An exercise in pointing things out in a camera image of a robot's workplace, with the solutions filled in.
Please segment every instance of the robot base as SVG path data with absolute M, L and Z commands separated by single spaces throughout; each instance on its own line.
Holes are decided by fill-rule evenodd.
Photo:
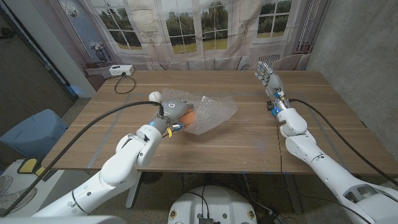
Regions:
M 213 223 L 230 224 L 257 224 L 256 214 L 251 204 L 240 194 L 225 187 L 207 185 L 197 187 L 190 192 L 202 195 L 208 204 L 209 218 Z M 209 223 L 207 218 L 207 206 L 201 197 L 185 193 L 177 199 L 170 209 L 168 224 Z

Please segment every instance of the white robotic arm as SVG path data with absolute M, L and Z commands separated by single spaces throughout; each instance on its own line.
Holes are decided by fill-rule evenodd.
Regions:
M 266 64 L 259 62 L 255 76 L 266 88 L 271 99 L 268 109 L 281 124 L 280 133 L 286 138 L 287 150 L 309 165 L 345 209 L 353 223 L 388 223 L 398 220 L 398 192 L 362 181 L 325 154 L 307 130 L 307 122 L 291 107 L 284 94 L 281 79 Z
M 192 105 L 186 101 L 170 100 L 164 105 L 164 116 L 157 115 L 149 124 L 128 134 L 116 146 L 116 154 L 102 169 L 75 190 L 64 195 L 33 217 L 70 217 L 87 215 L 110 198 L 138 184 L 141 173 L 153 158 L 166 129 L 177 123 Z

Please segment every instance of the window curtain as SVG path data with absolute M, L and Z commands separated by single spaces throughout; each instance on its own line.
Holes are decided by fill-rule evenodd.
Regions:
M 259 60 L 310 53 L 297 49 L 313 46 L 303 37 L 316 34 L 325 14 L 321 0 L 31 1 L 75 62 L 102 76 L 112 64 L 255 70 Z

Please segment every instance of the power strip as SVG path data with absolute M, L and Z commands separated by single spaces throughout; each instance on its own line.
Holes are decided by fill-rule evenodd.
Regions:
M 132 75 L 134 73 L 134 67 L 132 65 L 112 65 L 109 72 L 111 72 L 112 76 Z

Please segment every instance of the window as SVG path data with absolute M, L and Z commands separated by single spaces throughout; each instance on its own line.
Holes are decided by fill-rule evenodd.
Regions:
M 112 58 L 76 0 L 58 0 L 91 61 L 105 66 Z
M 282 37 L 291 5 L 292 0 L 266 0 L 260 11 L 257 38 Z
M 225 6 L 221 1 L 200 0 L 199 7 L 203 50 L 227 49 L 228 11 Z
M 136 31 L 127 16 L 123 0 L 91 0 L 91 3 L 119 48 L 142 50 Z
M 196 52 L 192 2 L 162 0 L 162 7 L 174 54 Z

